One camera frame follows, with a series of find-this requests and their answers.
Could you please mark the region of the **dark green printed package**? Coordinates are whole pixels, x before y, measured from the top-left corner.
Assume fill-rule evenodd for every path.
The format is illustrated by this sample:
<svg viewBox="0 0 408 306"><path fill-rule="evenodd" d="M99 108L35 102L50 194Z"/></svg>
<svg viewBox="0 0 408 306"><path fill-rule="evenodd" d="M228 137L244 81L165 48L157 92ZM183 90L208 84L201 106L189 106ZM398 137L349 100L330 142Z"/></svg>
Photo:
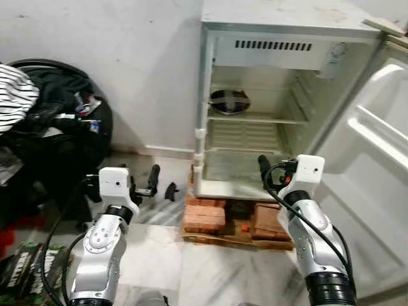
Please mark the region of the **dark green printed package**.
<svg viewBox="0 0 408 306"><path fill-rule="evenodd" d="M69 257L66 245L24 242L14 256L0 269L0 306L56 306L45 291L38 260L45 254L48 283L55 294L60 294L63 267Z"/></svg>

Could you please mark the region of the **beige wooden board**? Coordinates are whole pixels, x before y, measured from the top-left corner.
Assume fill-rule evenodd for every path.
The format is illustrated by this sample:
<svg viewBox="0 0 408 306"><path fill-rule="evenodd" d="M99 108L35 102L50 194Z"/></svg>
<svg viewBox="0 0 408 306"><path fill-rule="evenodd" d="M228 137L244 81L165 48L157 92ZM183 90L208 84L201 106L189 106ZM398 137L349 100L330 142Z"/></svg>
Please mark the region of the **beige wooden board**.
<svg viewBox="0 0 408 306"><path fill-rule="evenodd" d="M364 24L370 26L372 28L378 29L379 31L388 33L388 35L392 35L393 37L401 38L406 36L405 29L398 26L396 23L393 23L386 18L379 18L379 17L371 17L366 18L363 21Z"/></svg>

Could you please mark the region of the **white fridge door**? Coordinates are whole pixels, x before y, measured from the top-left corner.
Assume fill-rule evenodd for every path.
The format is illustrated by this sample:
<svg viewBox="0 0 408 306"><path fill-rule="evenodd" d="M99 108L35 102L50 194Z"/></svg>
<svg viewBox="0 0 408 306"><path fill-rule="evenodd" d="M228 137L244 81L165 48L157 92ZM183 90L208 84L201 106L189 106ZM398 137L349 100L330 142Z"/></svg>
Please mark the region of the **white fridge door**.
<svg viewBox="0 0 408 306"><path fill-rule="evenodd" d="M344 235L360 303L405 293L408 266L408 44L388 38L319 146L317 200Z"/></svg>

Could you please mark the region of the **white mini fridge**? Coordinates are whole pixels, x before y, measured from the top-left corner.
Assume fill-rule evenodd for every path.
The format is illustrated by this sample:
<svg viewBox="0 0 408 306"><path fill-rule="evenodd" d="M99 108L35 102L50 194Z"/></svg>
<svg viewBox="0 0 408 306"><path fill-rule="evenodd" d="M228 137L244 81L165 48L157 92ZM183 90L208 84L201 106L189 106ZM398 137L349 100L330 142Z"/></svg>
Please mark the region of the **white mini fridge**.
<svg viewBox="0 0 408 306"><path fill-rule="evenodd" d="M346 0L203 0L192 192L268 200L258 155L316 155L388 38ZM302 115L307 124L208 120L216 90L245 91L245 113Z"/></svg>

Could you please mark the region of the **black white striped cloth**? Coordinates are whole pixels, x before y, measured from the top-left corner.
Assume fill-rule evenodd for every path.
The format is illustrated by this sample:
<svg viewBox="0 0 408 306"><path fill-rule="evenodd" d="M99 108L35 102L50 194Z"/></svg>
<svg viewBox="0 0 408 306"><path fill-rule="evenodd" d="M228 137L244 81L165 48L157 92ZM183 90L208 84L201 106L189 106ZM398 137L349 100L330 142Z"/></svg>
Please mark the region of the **black white striped cloth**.
<svg viewBox="0 0 408 306"><path fill-rule="evenodd" d="M38 97L39 88L26 73L0 64L0 135L23 122Z"/></svg>

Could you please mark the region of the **metal bowl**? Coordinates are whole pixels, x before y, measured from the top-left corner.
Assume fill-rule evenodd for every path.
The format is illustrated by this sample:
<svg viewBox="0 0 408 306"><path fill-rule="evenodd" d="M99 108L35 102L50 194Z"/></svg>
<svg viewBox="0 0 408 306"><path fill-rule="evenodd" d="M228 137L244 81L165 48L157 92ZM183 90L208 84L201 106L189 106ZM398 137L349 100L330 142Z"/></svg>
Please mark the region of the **metal bowl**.
<svg viewBox="0 0 408 306"><path fill-rule="evenodd" d="M216 113L233 116L245 113L251 107L251 100L245 91L222 89L210 94L208 105Z"/></svg>

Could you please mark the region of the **grey left robot leg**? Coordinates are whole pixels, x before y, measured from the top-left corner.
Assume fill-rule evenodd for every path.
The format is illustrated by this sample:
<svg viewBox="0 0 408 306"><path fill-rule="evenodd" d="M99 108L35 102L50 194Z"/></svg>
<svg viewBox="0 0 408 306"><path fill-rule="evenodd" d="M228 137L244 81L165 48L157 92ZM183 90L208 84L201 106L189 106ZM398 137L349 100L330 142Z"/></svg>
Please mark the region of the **grey left robot leg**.
<svg viewBox="0 0 408 306"><path fill-rule="evenodd" d="M132 306L169 306L169 299L166 295L155 289L141 292Z"/></svg>

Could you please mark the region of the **small black floor object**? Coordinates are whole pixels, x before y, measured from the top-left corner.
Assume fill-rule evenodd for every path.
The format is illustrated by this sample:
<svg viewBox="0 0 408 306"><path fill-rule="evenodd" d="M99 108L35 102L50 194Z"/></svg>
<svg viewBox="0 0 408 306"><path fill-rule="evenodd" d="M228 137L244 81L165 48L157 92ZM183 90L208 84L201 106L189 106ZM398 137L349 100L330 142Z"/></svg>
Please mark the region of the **small black floor object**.
<svg viewBox="0 0 408 306"><path fill-rule="evenodd" d="M175 182L171 182L166 187L166 191L164 193L164 199L169 202L176 202L176 194L180 192L178 186Z"/></svg>

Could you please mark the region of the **black laundry basket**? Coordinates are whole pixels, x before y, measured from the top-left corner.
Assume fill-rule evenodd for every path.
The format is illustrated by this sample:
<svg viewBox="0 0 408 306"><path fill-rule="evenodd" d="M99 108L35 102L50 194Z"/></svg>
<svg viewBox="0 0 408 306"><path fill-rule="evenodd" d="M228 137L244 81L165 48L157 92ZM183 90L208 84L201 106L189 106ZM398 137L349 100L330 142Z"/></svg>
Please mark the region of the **black laundry basket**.
<svg viewBox="0 0 408 306"><path fill-rule="evenodd" d="M20 59L5 65L17 69L28 65L77 69L53 59ZM37 215L38 207L45 202L55 204L67 221L89 222L91 212L85 199L99 201L99 196L85 178L96 174L110 155L113 127L108 136L88 133L41 137L13 128L1 134L0 230Z"/></svg>

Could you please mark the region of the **clear fridge shelf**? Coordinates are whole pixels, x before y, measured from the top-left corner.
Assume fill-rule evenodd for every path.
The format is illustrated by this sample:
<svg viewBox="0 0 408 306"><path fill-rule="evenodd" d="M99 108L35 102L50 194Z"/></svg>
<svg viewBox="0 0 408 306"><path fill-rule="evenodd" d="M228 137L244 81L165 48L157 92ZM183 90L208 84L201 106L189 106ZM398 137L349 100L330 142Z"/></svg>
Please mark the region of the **clear fridge shelf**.
<svg viewBox="0 0 408 306"><path fill-rule="evenodd" d="M302 115L287 113L240 113L237 115L224 115L210 112L208 120L235 120L236 122L260 122L273 124L307 124L308 119Z"/></svg>

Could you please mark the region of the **red brick stack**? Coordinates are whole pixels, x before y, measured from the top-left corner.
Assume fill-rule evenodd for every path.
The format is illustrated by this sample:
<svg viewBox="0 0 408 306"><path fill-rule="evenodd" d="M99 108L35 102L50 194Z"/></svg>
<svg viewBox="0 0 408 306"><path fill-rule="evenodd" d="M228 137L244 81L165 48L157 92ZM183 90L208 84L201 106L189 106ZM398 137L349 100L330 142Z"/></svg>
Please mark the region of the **red brick stack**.
<svg viewBox="0 0 408 306"><path fill-rule="evenodd" d="M186 196L182 228L188 233L218 234L226 225L227 201Z"/></svg>
<svg viewBox="0 0 408 306"><path fill-rule="evenodd" d="M277 202L256 202L251 216L251 237L257 241L289 241L289 234L278 221Z"/></svg>

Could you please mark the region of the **black clothes pile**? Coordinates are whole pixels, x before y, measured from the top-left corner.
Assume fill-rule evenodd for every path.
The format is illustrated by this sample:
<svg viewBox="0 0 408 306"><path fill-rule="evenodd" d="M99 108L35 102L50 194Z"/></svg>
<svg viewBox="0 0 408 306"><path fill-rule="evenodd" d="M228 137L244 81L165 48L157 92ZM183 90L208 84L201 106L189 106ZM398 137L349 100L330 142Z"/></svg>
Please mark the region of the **black clothes pile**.
<svg viewBox="0 0 408 306"><path fill-rule="evenodd" d="M39 96L13 131L41 137L110 135L113 112L84 71L54 65L28 65L20 69L33 80Z"/></svg>

